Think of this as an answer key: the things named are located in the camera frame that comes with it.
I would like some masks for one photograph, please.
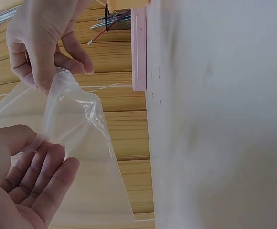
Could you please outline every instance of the wooden ceiling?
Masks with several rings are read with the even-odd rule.
[[[3,7],[20,4],[18,0],[0,0]],[[103,17],[104,7],[92,1],[76,24],[76,34],[91,56],[95,73],[75,75],[80,86],[93,91],[101,100],[118,159],[118,164],[137,219],[136,229],[153,229],[153,198],[149,158],[149,141],[145,94],[132,90],[130,30],[111,31],[96,43],[86,45],[102,28],[90,29]],[[19,79],[9,64],[5,32],[8,23],[0,25],[0,100]]]

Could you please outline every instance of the pink trim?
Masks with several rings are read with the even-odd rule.
[[[131,9],[132,87],[146,90],[146,7]]]

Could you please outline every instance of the white wall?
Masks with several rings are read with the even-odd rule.
[[[277,0],[153,0],[147,19],[156,228],[277,229]]]

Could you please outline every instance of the plastic bag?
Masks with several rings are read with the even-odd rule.
[[[80,167],[52,224],[130,225],[134,217],[111,144],[100,99],[58,69],[48,98],[20,83],[0,102],[0,127],[24,124],[65,147]],[[40,141],[30,146],[36,150]]]

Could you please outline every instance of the hand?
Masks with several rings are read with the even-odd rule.
[[[75,23],[89,0],[25,0],[7,29],[12,71],[26,84],[48,93],[55,65],[73,73],[93,73],[90,57],[75,36]],[[61,38],[73,59],[60,52]]]
[[[10,168],[35,138],[23,125],[0,129],[0,229],[46,229],[75,178],[78,160],[63,162],[64,148],[49,142]]]

